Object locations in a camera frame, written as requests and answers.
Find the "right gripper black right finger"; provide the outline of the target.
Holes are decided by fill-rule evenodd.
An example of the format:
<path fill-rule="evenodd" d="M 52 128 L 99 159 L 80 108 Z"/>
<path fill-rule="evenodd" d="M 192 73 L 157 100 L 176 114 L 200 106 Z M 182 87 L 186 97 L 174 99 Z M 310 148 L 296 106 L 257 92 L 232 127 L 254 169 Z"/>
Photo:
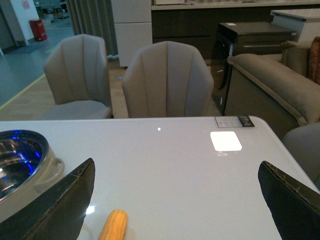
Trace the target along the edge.
<path fill-rule="evenodd" d="M 283 240 L 320 238 L 320 194 L 267 161 L 258 169 L 263 198 Z"/>

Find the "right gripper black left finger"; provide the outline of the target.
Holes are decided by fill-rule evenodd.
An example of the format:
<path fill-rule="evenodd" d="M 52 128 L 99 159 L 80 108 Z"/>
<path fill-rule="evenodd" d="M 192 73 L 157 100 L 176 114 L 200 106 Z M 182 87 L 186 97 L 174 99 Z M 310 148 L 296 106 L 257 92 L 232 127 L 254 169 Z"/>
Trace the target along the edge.
<path fill-rule="evenodd" d="M 26 207 L 0 224 L 2 240 L 76 240 L 95 183 L 88 158 Z"/>

